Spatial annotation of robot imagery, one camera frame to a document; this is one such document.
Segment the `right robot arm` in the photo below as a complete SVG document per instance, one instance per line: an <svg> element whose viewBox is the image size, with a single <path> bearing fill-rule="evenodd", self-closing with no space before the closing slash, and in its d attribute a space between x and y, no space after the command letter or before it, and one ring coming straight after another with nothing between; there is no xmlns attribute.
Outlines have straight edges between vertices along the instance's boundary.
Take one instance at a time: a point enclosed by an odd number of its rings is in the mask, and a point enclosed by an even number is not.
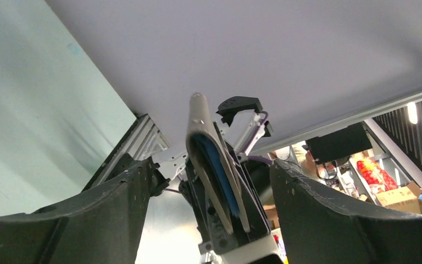
<svg viewBox="0 0 422 264"><path fill-rule="evenodd" d="M235 96L209 110L207 99L190 99L183 147L153 155L164 180L185 172L181 193L192 206L202 237L200 252L214 253L222 263L256 263L275 259L278 247L262 203L247 172L249 153L270 135L268 114L259 99Z"/></svg>

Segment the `beige card holder wallet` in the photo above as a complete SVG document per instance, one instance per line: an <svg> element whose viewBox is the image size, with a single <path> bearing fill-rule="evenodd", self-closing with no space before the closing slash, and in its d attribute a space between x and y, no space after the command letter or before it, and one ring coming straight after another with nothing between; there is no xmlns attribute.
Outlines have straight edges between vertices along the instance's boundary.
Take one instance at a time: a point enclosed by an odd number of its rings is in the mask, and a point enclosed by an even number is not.
<svg viewBox="0 0 422 264"><path fill-rule="evenodd" d="M207 99L201 93L195 92L190 98L185 144L189 160L226 232L234 233L232 216L241 221L245 232L250 232L241 184L237 182L236 167L228 150L224 148L224 140L214 126Z"/></svg>

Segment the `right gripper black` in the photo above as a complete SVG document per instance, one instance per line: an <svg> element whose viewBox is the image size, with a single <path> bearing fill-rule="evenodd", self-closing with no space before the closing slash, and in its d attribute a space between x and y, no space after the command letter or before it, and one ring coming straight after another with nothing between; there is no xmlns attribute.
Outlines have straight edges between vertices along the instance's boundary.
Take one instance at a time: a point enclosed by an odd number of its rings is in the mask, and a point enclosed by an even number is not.
<svg viewBox="0 0 422 264"><path fill-rule="evenodd" d="M270 236L270 227L247 165L258 131L233 142L216 124L191 124L185 146L186 180L180 192L191 205L204 248L229 255Z"/></svg>

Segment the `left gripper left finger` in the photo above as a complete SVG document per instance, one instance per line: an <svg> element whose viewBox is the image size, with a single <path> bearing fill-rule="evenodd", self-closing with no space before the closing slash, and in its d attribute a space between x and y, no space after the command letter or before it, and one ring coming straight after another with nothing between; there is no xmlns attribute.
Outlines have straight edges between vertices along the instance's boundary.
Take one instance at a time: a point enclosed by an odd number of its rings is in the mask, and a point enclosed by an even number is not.
<svg viewBox="0 0 422 264"><path fill-rule="evenodd" d="M0 263L134 263L153 172L146 159L34 213L0 217Z"/></svg>

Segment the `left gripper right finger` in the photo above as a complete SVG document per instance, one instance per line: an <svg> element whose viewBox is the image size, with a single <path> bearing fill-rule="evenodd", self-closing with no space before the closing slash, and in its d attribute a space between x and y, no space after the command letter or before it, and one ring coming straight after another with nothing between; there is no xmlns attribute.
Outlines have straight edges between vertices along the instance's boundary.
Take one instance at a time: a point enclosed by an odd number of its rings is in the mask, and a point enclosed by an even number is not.
<svg viewBox="0 0 422 264"><path fill-rule="evenodd" d="M283 161L270 183L290 263L422 263L422 215L367 203Z"/></svg>

